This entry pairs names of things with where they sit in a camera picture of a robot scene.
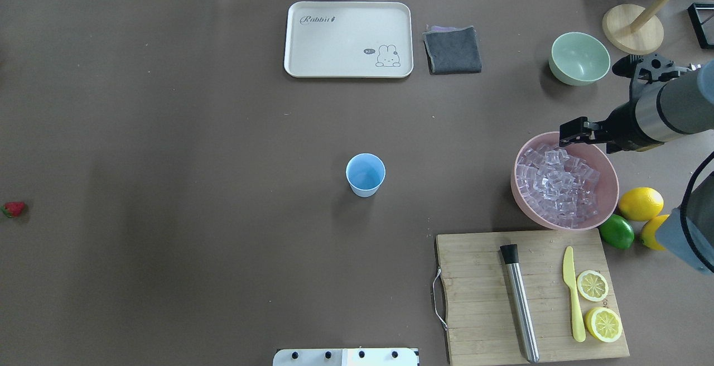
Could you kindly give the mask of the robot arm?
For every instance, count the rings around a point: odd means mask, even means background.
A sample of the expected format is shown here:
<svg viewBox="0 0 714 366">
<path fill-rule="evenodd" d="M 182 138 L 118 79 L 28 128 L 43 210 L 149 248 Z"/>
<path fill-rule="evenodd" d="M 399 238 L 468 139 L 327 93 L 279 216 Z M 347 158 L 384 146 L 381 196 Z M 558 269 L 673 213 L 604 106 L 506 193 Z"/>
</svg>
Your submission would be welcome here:
<svg viewBox="0 0 714 366">
<path fill-rule="evenodd" d="M 609 154 L 646 151 L 675 139 L 711 131 L 713 64 L 677 66 L 659 54 L 628 54 L 612 66 L 630 79 L 628 102 L 604 121 L 579 117 L 560 126 L 559 145 L 605 144 Z M 689 178 L 681 205 L 656 238 L 667 250 L 704 275 L 712 274 L 713 176 L 707 156 Z"/>
</svg>

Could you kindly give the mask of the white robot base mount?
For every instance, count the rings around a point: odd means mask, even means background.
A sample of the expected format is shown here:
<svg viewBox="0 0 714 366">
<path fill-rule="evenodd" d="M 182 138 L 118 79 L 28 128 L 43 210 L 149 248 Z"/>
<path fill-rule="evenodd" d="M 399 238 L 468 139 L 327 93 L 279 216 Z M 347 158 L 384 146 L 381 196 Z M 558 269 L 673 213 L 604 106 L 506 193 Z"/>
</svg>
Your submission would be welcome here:
<svg viewBox="0 0 714 366">
<path fill-rule="evenodd" d="M 273 365 L 419 365 L 418 349 L 412 348 L 318 348 L 283 349 L 273 356 Z"/>
</svg>

